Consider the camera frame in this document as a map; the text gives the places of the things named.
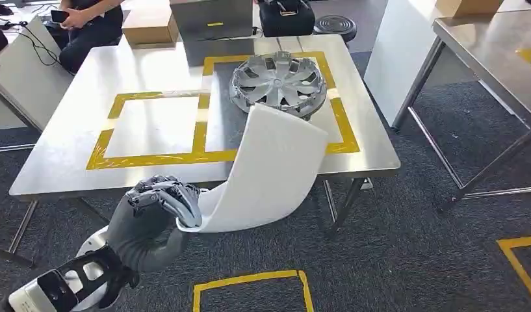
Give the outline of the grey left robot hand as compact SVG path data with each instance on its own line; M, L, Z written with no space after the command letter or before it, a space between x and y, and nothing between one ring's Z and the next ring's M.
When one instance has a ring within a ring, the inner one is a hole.
M155 175L127 191L114 210L107 244L122 263L139 272L164 270L187 247L189 236L174 225L201 225L201 189L174 176ZM169 237L163 232L170 226Z

